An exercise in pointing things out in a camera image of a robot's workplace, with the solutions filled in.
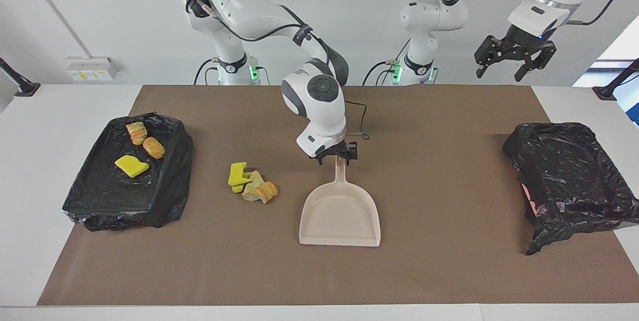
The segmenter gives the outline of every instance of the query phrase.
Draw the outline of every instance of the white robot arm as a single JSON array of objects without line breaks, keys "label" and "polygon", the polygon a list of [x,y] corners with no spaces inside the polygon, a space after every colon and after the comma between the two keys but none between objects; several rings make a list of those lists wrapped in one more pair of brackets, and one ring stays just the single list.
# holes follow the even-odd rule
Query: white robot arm
[{"label": "white robot arm", "polygon": [[404,6],[402,26],[410,33],[408,52],[400,59],[397,77],[386,85],[411,85],[427,80],[437,51],[432,31],[458,30],[468,21],[468,7],[463,0],[420,0]]},{"label": "white robot arm", "polygon": [[543,69],[557,51],[549,40],[558,27],[565,25],[585,0],[523,0],[508,18],[511,27],[503,39],[486,37],[475,61],[481,78],[488,66],[505,59],[521,60],[525,64],[515,74],[521,79],[534,69]]},{"label": "white robot arm", "polygon": [[348,64],[287,7],[269,0],[185,0],[198,18],[208,18],[243,41],[259,41],[279,35],[290,37],[308,55],[308,60],[282,82],[286,105],[310,123],[297,144],[320,162],[327,155],[356,159],[356,150],[345,144],[345,107],[342,86]]},{"label": "white robot arm", "polygon": [[217,51],[219,83],[222,85],[260,85],[256,71],[258,61],[244,50],[242,41],[212,18],[203,17],[201,9],[185,9],[185,18],[194,30],[210,38]]}]

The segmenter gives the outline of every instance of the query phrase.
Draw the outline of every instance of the bread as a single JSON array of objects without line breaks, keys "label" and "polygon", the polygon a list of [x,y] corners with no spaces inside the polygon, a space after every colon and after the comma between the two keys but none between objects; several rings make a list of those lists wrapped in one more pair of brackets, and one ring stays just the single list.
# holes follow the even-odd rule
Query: bread
[{"label": "bread", "polygon": [[166,149],[164,148],[164,146],[162,146],[162,144],[160,144],[160,142],[157,141],[155,137],[146,138],[146,140],[144,140],[144,143],[142,144],[142,147],[144,148],[144,150],[146,150],[147,153],[149,153],[149,155],[151,155],[151,157],[153,157],[153,159],[156,160],[162,159],[164,157],[164,154],[166,153]]},{"label": "bread", "polygon": [[274,196],[279,193],[278,187],[272,182],[264,182],[259,171],[253,171],[251,173],[251,182],[249,182],[244,188],[242,198],[246,201],[258,201],[262,203],[269,202]]},{"label": "bread", "polygon": [[126,130],[128,130],[128,134],[130,135],[131,141],[134,145],[141,145],[148,136],[146,127],[142,121],[127,125]]}]

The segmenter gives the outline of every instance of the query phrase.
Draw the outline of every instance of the electrical outlet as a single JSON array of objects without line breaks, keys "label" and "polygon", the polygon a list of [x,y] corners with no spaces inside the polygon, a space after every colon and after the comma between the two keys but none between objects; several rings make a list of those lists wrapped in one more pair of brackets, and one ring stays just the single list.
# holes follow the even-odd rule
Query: electrical outlet
[{"label": "electrical outlet", "polygon": [[114,81],[118,70],[108,57],[67,57],[66,73],[73,81]]},{"label": "electrical outlet", "polygon": [[86,80],[89,81],[99,81],[98,76],[95,75],[95,69],[98,67],[98,64],[83,64],[80,68],[80,76],[83,76]]},{"label": "electrical outlet", "polygon": [[78,81],[78,82],[85,81],[86,78],[82,76],[82,74],[80,73],[80,69],[82,69],[82,64],[81,63],[72,62],[66,68],[66,73],[69,75],[69,77],[73,81]]}]

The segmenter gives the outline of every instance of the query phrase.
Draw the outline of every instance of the black trash bag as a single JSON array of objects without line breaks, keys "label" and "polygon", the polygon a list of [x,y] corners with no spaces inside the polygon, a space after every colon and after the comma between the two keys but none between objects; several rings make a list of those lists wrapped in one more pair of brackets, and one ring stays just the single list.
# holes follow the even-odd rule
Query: black trash bag
[{"label": "black trash bag", "polygon": [[[148,135],[165,148],[163,159],[135,146],[126,125],[144,122]],[[115,165],[124,155],[150,165],[130,178]],[[111,120],[93,145],[62,210],[92,232],[132,226],[161,228],[180,220],[189,194],[193,141],[184,124],[155,112]]]},{"label": "black trash bag", "polygon": [[504,144],[535,234],[526,255],[575,233],[639,224],[639,201],[580,123],[519,125]]}]

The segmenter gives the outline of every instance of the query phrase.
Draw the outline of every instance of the dustpan handle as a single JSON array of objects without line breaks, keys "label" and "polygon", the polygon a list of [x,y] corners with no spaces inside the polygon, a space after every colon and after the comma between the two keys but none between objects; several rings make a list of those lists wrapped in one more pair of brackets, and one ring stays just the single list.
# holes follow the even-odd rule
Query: dustpan handle
[{"label": "dustpan handle", "polygon": [[346,183],[346,160],[335,157],[335,182]]}]

